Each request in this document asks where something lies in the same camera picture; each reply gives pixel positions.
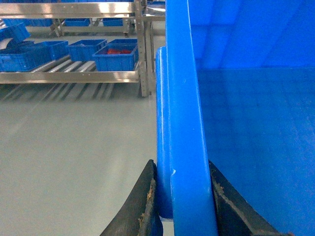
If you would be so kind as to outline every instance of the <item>stainless steel shelf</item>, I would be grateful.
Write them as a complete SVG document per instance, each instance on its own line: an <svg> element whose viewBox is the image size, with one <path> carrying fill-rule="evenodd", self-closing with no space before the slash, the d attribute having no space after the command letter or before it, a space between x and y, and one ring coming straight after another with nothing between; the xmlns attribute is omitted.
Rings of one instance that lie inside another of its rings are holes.
<svg viewBox="0 0 315 236"><path fill-rule="evenodd" d="M123 30L128 34L126 20L136 21L138 38L139 64L135 71L125 72L96 72L73 71L72 63L66 72L59 72L56 67L62 63L50 62L44 68L27 73L0 73L0 84L11 83L137 83L141 84L142 96L150 94L149 80L155 78L155 60L153 47L152 21L165 21L165 6L149 5L146 0L134 2L91 2L91 3L0 3L0 18L54 19L53 29L58 35L64 32L108 32L103 27L77 28L64 27L60 19L64 18L124 18L124 27L112 28L111 31Z"/></svg>
<svg viewBox="0 0 315 236"><path fill-rule="evenodd" d="M148 5L143 11L145 21L165 21L165 5Z"/></svg>
<svg viewBox="0 0 315 236"><path fill-rule="evenodd" d="M92 18L129 17L133 2L1 3L1 18Z"/></svg>
<svg viewBox="0 0 315 236"><path fill-rule="evenodd" d="M1 72L0 84L138 83L138 68L137 65L134 71L98 72L94 61L73 62L68 56L31 72Z"/></svg>

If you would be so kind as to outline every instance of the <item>gray floor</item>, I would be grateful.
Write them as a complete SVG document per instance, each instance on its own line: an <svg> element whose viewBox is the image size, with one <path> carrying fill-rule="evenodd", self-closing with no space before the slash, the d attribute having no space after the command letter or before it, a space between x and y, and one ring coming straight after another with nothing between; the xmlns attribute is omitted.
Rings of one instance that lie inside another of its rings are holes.
<svg viewBox="0 0 315 236"><path fill-rule="evenodd" d="M135 84L0 86L0 235L99 235L156 161L155 99Z"/></svg>

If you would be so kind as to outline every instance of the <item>metal shelf frame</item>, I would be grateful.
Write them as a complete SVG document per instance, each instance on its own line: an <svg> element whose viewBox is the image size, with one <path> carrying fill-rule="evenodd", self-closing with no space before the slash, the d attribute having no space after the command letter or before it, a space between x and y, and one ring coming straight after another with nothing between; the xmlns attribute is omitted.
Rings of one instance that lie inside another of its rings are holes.
<svg viewBox="0 0 315 236"><path fill-rule="evenodd" d="M79 62L69 58L52 61L31 72L0 73L0 84L13 83L137 83L141 94L150 94L149 80L155 78L152 21L165 20L165 9L147 8L147 0L134 2L94 3L0 3L0 18L64 19L64 18L124 18L136 21L139 62L134 71L97 72L93 62L86 62L77 68ZM78 29L64 28L65 31ZM71 64L62 70L64 64Z"/></svg>

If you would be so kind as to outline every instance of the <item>red item in crate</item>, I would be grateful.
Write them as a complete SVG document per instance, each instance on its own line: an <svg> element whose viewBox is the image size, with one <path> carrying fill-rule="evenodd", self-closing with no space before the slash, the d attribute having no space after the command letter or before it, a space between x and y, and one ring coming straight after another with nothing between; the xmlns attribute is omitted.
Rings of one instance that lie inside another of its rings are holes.
<svg viewBox="0 0 315 236"><path fill-rule="evenodd" d="M121 54L130 54L130 53L131 53L131 51L130 50L126 50L126 49L123 49L122 52L121 52Z"/></svg>
<svg viewBox="0 0 315 236"><path fill-rule="evenodd" d="M116 49L112 49L112 48L108 49L108 51L107 51L107 54L120 54L120 53L121 53L121 51L116 50Z"/></svg>
<svg viewBox="0 0 315 236"><path fill-rule="evenodd" d="M112 54L130 54L131 51L130 50L126 50L126 49L123 49L123 50L117 50L117 49L108 49L107 53L101 53L101 54L108 54L108 55L112 55Z"/></svg>

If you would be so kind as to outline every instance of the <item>blue bin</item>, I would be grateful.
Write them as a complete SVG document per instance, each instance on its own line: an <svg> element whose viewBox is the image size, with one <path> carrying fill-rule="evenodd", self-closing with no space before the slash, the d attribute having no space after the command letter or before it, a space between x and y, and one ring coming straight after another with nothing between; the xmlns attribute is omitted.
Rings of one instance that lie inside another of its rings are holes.
<svg viewBox="0 0 315 236"><path fill-rule="evenodd" d="M130 50L130 54L107 55L109 49ZM132 71L137 63L137 45L108 44L93 55L98 71Z"/></svg>
<svg viewBox="0 0 315 236"><path fill-rule="evenodd" d="M34 44L34 47L48 47L51 60L58 60L69 54L68 41L45 41Z"/></svg>
<svg viewBox="0 0 315 236"><path fill-rule="evenodd" d="M89 26L89 18L79 18L79 19L65 19L66 26Z"/></svg>
<svg viewBox="0 0 315 236"><path fill-rule="evenodd" d="M93 54L105 47L106 39L85 39L68 45L72 61L93 60Z"/></svg>
<svg viewBox="0 0 315 236"><path fill-rule="evenodd" d="M51 19L29 19L29 22L33 27L50 27L53 24Z"/></svg>
<svg viewBox="0 0 315 236"><path fill-rule="evenodd" d="M210 159L278 231L315 235L315 2L188 0L166 9L160 215L174 219L176 235L217 235Z"/></svg>
<svg viewBox="0 0 315 236"><path fill-rule="evenodd" d="M120 38L120 39L114 39L113 41L110 41L109 43L111 43L111 44L117 44L117 43L137 44L138 39L136 39L136 38Z"/></svg>
<svg viewBox="0 0 315 236"><path fill-rule="evenodd" d="M1 72L25 72L49 62L48 47L16 47L0 50Z"/></svg>
<svg viewBox="0 0 315 236"><path fill-rule="evenodd" d="M24 23L25 26L29 25L29 22L24 19L3 19L3 22L5 23L6 26L14 26L20 23Z"/></svg>
<svg viewBox="0 0 315 236"><path fill-rule="evenodd" d="M103 18L104 26L123 26L122 18Z"/></svg>
<svg viewBox="0 0 315 236"><path fill-rule="evenodd" d="M23 23L0 29L0 41L12 38L7 47L14 47L28 37L30 37L30 33Z"/></svg>

